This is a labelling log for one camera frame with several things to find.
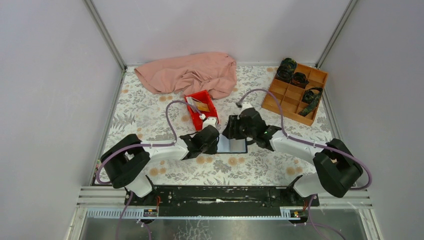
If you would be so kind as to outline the gold VIP card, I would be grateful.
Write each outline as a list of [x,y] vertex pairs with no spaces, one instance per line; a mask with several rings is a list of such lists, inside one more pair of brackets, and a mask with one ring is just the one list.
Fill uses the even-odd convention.
[[194,105],[196,106],[196,108],[199,111],[210,112],[210,108],[209,108],[208,104],[206,104],[206,103],[195,101]]

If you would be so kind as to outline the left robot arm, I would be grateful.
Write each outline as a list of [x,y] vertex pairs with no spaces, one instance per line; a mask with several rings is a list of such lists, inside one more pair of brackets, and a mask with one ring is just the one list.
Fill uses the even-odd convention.
[[99,170],[105,170],[113,188],[125,188],[136,195],[144,206],[152,204],[155,192],[143,168],[154,161],[195,159],[200,154],[214,155],[218,151],[220,133],[209,125],[195,134],[179,136],[175,143],[142,142],[129,134],[104,153]]

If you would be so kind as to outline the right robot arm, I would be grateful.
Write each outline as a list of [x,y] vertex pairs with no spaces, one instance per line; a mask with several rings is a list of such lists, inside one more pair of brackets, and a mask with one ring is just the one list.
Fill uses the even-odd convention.
[[302,175],[289,185],[286,198],[293,206],[319,193],[342,198],[364,172],[341,140],[311,142],[291,136],[281,127],[266,124],[252,107],[239,115],[230,115],[222,134],[230,140],[250,138],[262,149],[289,154],[314,165],[314,174]]

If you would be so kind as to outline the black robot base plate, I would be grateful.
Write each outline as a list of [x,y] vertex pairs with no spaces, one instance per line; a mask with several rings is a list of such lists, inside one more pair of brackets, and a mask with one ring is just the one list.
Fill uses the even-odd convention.
[[317,197],[301,197],[290,187],[157,185],[144,197],[128,197],[130,206],[151,206],[160,217],[274,217],[281,207],[306,210]]

